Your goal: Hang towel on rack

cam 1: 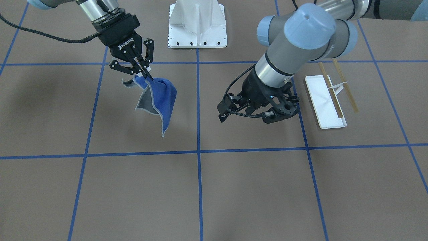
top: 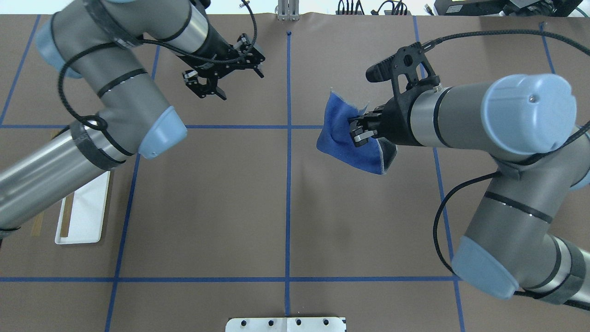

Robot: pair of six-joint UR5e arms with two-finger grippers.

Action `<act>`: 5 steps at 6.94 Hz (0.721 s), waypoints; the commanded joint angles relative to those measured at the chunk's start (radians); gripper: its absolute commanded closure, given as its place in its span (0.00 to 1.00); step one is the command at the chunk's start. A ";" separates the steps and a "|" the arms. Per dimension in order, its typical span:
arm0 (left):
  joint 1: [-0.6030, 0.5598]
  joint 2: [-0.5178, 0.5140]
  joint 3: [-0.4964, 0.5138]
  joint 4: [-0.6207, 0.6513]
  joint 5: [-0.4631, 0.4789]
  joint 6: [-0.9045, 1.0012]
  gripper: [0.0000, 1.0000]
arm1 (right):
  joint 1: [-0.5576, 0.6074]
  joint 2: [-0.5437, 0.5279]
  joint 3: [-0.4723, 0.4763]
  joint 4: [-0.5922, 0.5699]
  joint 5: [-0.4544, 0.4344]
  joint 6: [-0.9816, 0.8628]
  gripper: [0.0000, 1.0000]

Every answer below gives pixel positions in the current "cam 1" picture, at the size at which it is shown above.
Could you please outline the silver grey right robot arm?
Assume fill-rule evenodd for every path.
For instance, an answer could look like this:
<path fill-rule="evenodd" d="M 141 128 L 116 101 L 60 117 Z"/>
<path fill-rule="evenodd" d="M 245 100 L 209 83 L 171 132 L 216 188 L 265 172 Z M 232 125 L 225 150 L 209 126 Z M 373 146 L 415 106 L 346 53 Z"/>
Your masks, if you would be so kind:
<path fill-rule="evenodd" d="M 136 33 L 140 26 L 136 15 L 121 8 L 116 0 L 77 0 L 76 4 L 90 19 L 95 34 L 70 40 L 33 29 L 23 30 L 66 43 L 85 43 L 97 37 L 109 48 L 114 58 L 109 63 L 111 69 L 139 77 L 151 76 L 149 67 L 153 61 L 154 41 L 143 40 Z"/>

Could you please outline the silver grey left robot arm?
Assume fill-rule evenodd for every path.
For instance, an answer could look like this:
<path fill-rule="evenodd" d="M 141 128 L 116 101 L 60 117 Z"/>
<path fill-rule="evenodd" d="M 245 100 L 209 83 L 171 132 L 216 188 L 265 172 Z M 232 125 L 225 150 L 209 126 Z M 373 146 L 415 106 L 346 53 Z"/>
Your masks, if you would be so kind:
<path fill-rule="evenodd" d="M 220 116 L 261 118 L 265 123 L 299 113 L 299 98 L 290 79 L 308 61 L 336 58 L 353 50 L 358 38 L 352 20 L 427 20 L 426 0 L 322 0 L 306 3 L 290 14 L 267 16 L 257 29 L 267 47 L 237 96 L 228 92 L 218 105 Z"/>

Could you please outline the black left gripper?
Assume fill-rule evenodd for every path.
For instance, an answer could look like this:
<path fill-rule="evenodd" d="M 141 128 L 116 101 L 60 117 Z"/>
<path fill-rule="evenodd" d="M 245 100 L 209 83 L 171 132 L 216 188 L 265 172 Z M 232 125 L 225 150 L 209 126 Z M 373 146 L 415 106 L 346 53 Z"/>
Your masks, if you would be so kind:
<path fill-rule="evenodd" d="M 290 81 L 283 83 L 282 87 L 269 87 L 261 82 L 253 69 L 244 80 L 240 95 L 250 100 L 251 107 L 248 109 L 251 114 L 261 107 L 270 105 L 271 108 L 262 114 L 265 116 L 264 122 L 270 124 L 289 119 L 300 112 L 297 105 L 300 99 L 292 96 L 291 88 Z"/>

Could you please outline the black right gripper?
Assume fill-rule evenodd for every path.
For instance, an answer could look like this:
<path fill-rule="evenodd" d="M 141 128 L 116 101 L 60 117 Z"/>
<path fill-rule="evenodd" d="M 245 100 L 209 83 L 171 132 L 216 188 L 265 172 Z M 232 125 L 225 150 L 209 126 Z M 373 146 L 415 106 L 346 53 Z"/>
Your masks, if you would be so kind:
<path fill-rule="evenodd" d="M 109 19 L 92 23 L 92 26 L 101 33 L 98 38 L 109 47 L 113 57 L 133 59 L 135 62 L 133 67 L 126 67 L 119 64 L 117 60 L 112 60 L 109 63 L 110 69 L 128 75 L 152 78 L 150 64 L 154 58 L 155 41 L 153 39 L 143 40 L 135 32 L 135 29 L 140 26 L 136 15 L 117 13 L 110 16 Z"/>

